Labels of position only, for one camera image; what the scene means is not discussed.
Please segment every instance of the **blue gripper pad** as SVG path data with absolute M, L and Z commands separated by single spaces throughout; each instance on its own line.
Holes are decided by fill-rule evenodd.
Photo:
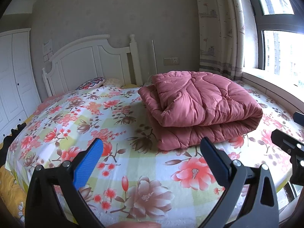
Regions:
M 76 189 L 79 189 L 86 185 L 89 180 L 89 177 L 92 174 L 96 164 L 98 163 L 102 152 L 103 152 L 103 143 L 102 140 L 96 139 L 93 141 L 93 146 L 89 149 L 87 154 L 81 160 L 74 171 L 74 181 L 73 184 Z

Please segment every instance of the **bed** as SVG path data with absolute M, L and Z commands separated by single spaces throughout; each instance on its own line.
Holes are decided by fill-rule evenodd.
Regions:
M 101 74 L 124 84 L 142 84 L 134 36 L 129 47 L 120 49 L 112 48 L 108 37 L 79 39 L 54 54 L 52 70 L 43 71 L 50 98 L 10 146 L 6 169 L 26 192 L 37 164 L 57 167 L 64 160 L 72 160 L 98 137 L 104 142 L 104 152 L 80 192 L 103 224 L 155 220 L 162 227 L 197 227 L 224 192 L 199 148 L 169 152 L 157 149 L 138 88 L 106 86 L 75 91 L 81 84 L 77 79 L 84 82 Z M 75 63 L 80 68 L 80 63 L 86 64 L 71 71 Z M 278 128 L 304 141 L 303 128 L 273 99 L 241 81 L 237 83 L 258 101 L 264 115 L 257 130 L 217 143 L 216 147 L 246 166 L 266 163 L 279 190 L 291 176 L 291 164 L 289 156 L 272 144 L 271 131 Z M 193 177 L 199 178 L 194 188 L 189 185 Z M 55 189 L 67 218 L 73 221 L 60 188 Z M 231 219 L 240 210 L 247 189 L 244 186 Z

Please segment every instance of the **window sill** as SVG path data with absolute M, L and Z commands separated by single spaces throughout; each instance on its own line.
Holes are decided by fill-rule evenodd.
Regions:
M 276 100 L 283 106 L 283 103 L 290 103 L 293 106 L 289 109 L 291 113 L 295 111 L 304 113 L 304 90 L 288 83 L 288 80 L 256 68 L 243 68 L 242 80 L 270 97 L 272 97 L 271 94 L 274 93 L 275 96 L 284 99 L 284 102 Z

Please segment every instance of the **electrical socket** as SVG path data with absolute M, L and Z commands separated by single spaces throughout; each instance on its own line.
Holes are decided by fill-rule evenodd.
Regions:
M 179 57 L 172 57 L 171 65 L 179 65 Z
M 164 66 L 168 66 L 168 65 L 179 65 L 179 58 L 178 57 L 164 58 Z

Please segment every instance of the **pillow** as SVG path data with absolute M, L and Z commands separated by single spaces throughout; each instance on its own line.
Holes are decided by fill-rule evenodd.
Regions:
M 114 79 L 114 78 L 109 78 L 107 79 L 103 86 L 115 86 L 115 87 L 118 87 L 118 88 L 121 88 L 123 86 L 122 82 L 118 79 Z
M 140 87 L 134 84 L 127 84 L 125 86 L 123 86 L 121 89 L 129 89 L 129 88 L 136 88 L 136 87 Z
M 102 86 L 102 84 L 104 84 L 104 82 L 104 77 L 96 77 L 93 80 L 86 81 L 85 83 L 77 87 L 76 90 L 99 88 Z

